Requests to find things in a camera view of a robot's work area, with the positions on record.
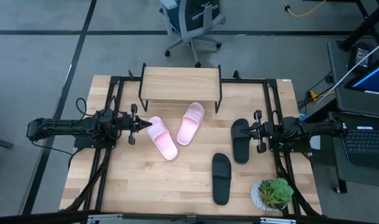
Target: computer monitor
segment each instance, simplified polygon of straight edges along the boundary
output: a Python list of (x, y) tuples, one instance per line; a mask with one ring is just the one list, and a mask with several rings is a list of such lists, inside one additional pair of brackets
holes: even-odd
[(379, 60), (363, 75), (349, 81), (346, 87), (379, 95)]

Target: black slide sandal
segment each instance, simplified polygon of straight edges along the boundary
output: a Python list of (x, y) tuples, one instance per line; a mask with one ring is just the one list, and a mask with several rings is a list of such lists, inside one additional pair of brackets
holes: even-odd
[(229, 158), (222, 153), (214, 154), (212, 162), (213, 199), (217, 205), (226, 205), (229, 201), (231, 172)]
[(251, 138), (242, 132), (246, 128), (249, 128), (249, 122), (243, 118), (236, 120), (231, 127), (233, 158), (239, 164), (245, 164), (249, 161)]

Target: wooden table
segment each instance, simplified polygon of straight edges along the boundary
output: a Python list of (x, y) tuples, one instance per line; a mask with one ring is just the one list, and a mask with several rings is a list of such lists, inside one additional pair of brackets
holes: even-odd
[[(88, 96), (88, 113), (104, 107), (110, 76), (95, 75)], [(290, 80), (277, 80), (283, 116), (299, 115)], [(140, 105), (139, 82), (124, 82), (120, 111), (129, 111), (131, 103)], [(254, 83), (222, 83), (223, 101), (216, 114), (214, 104), (202, 103), (205, 120), (189, 146), (177, 145), (177, 159), (167, 162), (156, 149), (146, 130), (136, 135), (136, 144), (128, 144), (128, 131), (123, 131), (112, 150), (102, 212), (198, 214), (198, 215), (281, 215), (258, 209), (250, 199), (251, 186), (260, 179), (276, 178), (273, 154), (256, 152), (257, 141), (250, 142), (250, 160), (237, 164), (233, 159), (230, 127), (234, 120), (254, 122), (255, 110), (268, 120), (263, 86)], [(273, 102), (273, 92), (269, 91)], [(155, 101), (148, 111), (138, 106), (141, 119), (159, 116), (175, 141), (182, 116), (189, 102)], [(88, 182), (94, 149), (84, 149), (72, 160), (60, 208), (69, 206)], [(221, 206), (212, 199), (212, 156), (221, 152), (232, 164), (230, 199)], [(314, 210), (321, 213), (318, 194), (309, 161), (292, 153), (292, 167), (298, 189)], [(90, 208), (95, 206), (95, 186)]]

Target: wooden tabletop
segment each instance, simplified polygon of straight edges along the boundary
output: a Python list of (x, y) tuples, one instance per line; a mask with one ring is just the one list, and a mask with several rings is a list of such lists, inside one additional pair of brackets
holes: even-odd
[[(88, 96), (88, 113), (103, 108), (110, 76), (95, 75)], [(129, 111), (131, 103), (140, 105), (139, 82), (125, 82), (120, 111)], [(128, 131), (123, 131), (112, 150), (105, 185), (103, 212), (198, 214), (198, 215), (281, 215), (258, 209), (250, 199), (251, 186), (260, 179), (276, 178), (273, 154), (258, 154), (257, 141), (250, 142), (250, 159), (237, 164), (233, 159), (230, 127), (234, 120), (246, 118), (253, 123), (255, 110), (268, 120), (261, 84), (223, 83), (223, 100), (216, 114), (212, 102), (202, 103), (205, 119), (189, 146), (177, 145), (178, 157), (165, 160), (154, 146), (146, 130), (136, 136), (136, 144), (128, 144)], [(278, 80), (283, 116), (298, 116), (297, 103), (290, 80)], [(155, 101), (144, 112), (138, 106), (141, 119), (162, 118), (176, 142), (182, 116), (190, 102)], [(69, 206), (88, 182), (94, 149), (84, 149), (72, 160), (60, 208)], [(211, 161), (215, 153), (228, 156), (232, 165), (230, 199), (227, 205), (217, 205), (212, 199)], [(291, 154), (298, 189), (317, 211), (321, 212), (317, 190), (309, 161), (298, 153)], [(98, 187), (95, 186), (90, 208), (95, 206)]]
[(217, 68), (145, 67), (144, 100), (218, 101), (220, 82)]

